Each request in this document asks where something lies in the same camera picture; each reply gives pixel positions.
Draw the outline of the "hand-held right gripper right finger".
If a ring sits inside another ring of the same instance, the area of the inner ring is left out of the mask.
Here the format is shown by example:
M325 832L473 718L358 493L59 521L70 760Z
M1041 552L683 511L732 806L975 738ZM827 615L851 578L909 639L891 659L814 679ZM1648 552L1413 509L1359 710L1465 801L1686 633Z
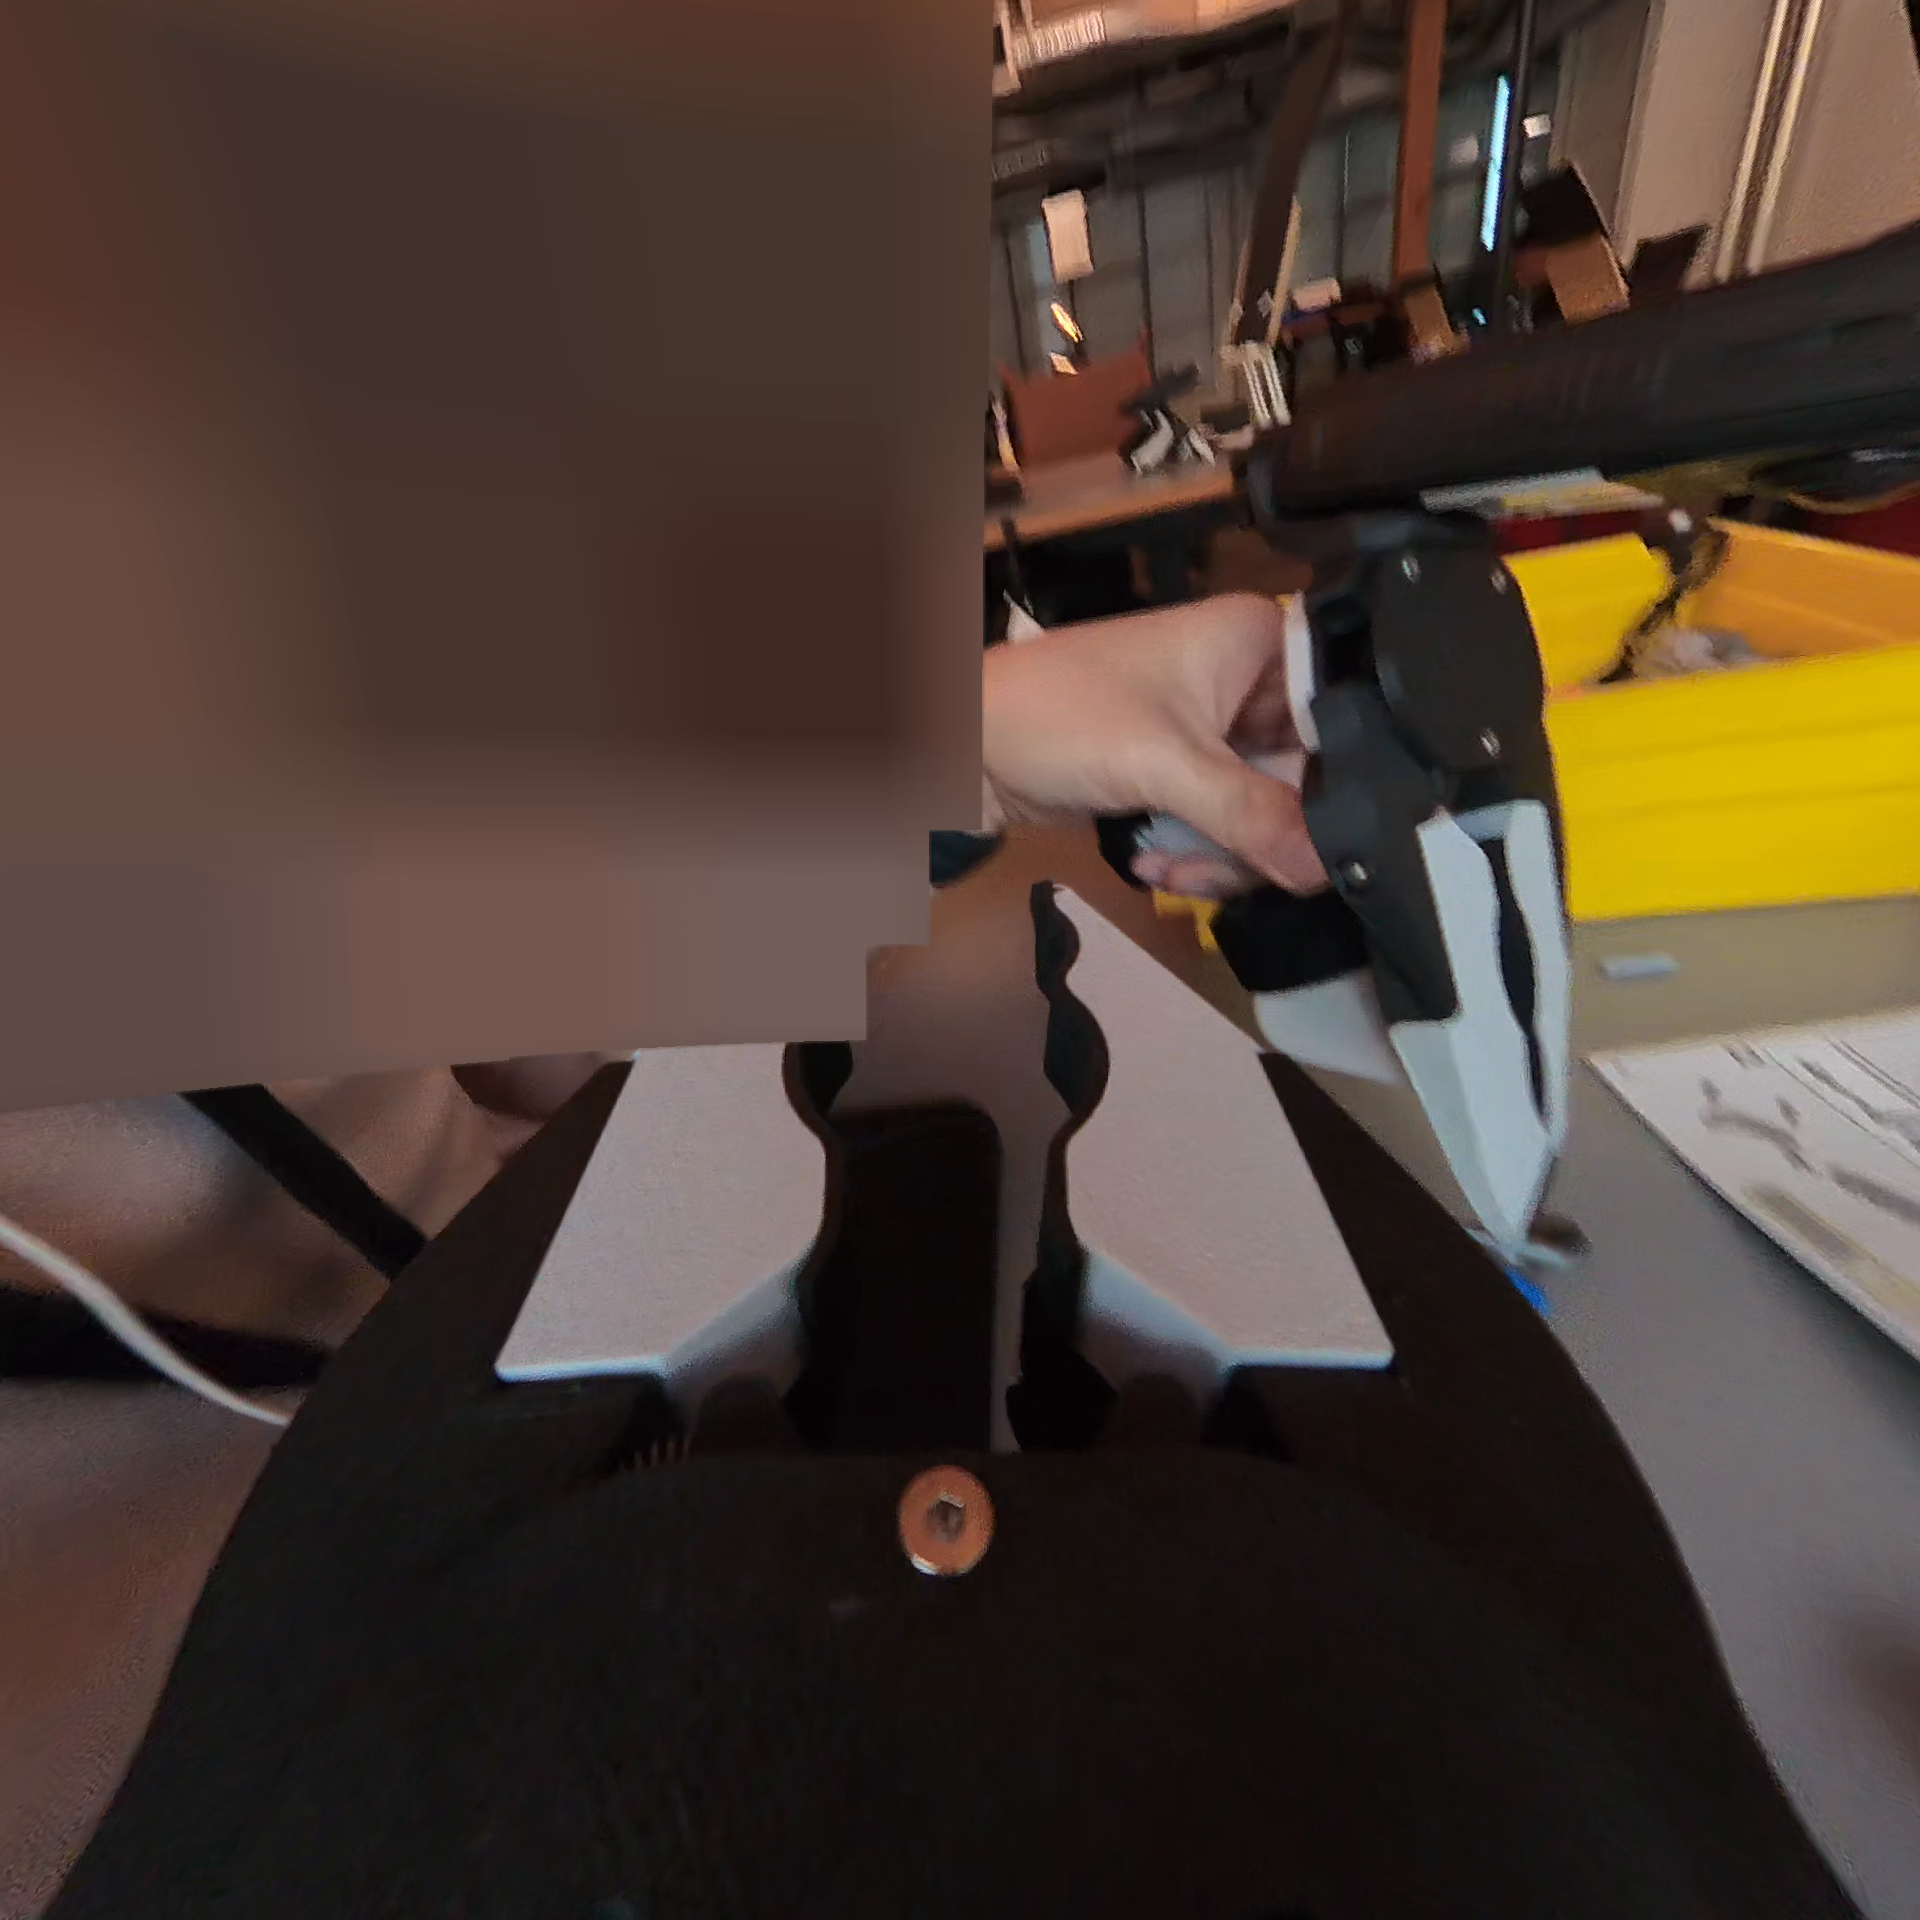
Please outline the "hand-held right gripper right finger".
M1240 1370L1382 1374L1395 1346L1231 1018L1071 889L1029 894L1047 1143L1007 1423L1086 1449L1171 1384L1201 1423Z

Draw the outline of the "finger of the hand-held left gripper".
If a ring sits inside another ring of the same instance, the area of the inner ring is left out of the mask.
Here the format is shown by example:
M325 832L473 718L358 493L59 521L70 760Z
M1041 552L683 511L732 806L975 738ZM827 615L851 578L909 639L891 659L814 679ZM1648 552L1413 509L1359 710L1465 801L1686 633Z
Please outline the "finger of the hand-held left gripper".
M1499 840L1501 959L1521 1029L1527 1088L1548 1146L1567 1134L1572 965L1564 874L1548 805L1516 799Z
M1529 1230L1555 1167L1533 1110L1501 959L1507 813L1437 813L1414 832L1456 1010L1391 1022L1391 1046L1459 1187L1494 1247Z

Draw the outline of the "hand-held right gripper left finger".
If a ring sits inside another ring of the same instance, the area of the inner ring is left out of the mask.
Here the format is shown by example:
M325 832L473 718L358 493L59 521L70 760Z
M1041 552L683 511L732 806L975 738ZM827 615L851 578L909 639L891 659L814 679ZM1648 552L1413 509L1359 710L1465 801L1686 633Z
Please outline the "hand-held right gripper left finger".
M504 1384L649 1375L672 1402L808 1354L808 1290L837 1238L851 1045L649 1046L496 1354Z

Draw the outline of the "small blue brick piece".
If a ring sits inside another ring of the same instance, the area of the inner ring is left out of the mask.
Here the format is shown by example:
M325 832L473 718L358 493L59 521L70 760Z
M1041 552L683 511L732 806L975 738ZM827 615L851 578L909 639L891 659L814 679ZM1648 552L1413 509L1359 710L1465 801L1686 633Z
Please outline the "small blue brick piece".
M1494 1247L1507 1278L1541 1313L1551 1312L1548 1281L1575 1270L1588 1250L1584 1230L1572 1218L1551 1213L1536 1215L1512 1246Z

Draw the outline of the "person's left hand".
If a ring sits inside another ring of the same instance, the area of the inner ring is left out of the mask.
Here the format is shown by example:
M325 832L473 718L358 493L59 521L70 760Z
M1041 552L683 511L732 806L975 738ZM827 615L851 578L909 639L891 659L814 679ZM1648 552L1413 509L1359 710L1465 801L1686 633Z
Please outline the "person's left hand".
M1257 768L1300 742L1279 598L1230 591L1003 641L981 685L984 832L1163 813L1215 853L1131 853L1145 889L1327 889L1299 787Z

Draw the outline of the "yellow plastic bin with parts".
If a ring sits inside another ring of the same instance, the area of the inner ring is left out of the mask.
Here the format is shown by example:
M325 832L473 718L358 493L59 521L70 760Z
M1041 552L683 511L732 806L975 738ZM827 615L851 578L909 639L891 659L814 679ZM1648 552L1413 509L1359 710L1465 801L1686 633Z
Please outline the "yellow plastic bin with parts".
M1575 921L1915 896L1917 563L1724 523L1654 639L1685 670L1603 682L1673 574L1636 534L1508 567L1548 677Z

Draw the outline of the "black padded bar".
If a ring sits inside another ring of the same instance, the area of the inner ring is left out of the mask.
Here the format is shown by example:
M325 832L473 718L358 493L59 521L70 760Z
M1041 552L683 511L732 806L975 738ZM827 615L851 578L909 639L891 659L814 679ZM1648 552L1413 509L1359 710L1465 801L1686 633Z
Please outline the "black padded bar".
M1343 375L1237 459L1261 521L1549 473L1604 477L1917 427L1917 225L1845 253Z

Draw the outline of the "instruction booklet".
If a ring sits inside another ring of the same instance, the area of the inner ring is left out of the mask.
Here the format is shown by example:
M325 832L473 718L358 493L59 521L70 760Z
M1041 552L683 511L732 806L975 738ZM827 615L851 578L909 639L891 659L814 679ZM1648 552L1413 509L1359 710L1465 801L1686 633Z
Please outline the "instruction booklet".
M1728 1207L1917 1354L1917 1010L1595 1051Z

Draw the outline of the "background work table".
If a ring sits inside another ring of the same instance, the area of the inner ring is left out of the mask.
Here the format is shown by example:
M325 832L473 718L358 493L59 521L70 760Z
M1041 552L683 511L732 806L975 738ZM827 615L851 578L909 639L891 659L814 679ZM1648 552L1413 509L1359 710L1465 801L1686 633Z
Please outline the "background work table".
M1244 501L1231 464L1176 464L1137 473L1115 454L1023 465L1019 493L990 504L981 552L1003 547L1014 530L1019 545L1086 536L1149 538L1166 518L1235 521Z

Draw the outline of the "brown cardboard box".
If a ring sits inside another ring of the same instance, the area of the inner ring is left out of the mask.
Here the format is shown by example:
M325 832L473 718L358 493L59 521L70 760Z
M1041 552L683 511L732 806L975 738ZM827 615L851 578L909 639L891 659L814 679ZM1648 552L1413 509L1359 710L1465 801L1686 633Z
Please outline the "brown cardboard box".
M1153 378L1145 339L1099 353L1073 371L999 368L999 395L1016 464L1049 469L1103 457L1115 462L1136 432L1134 395Z

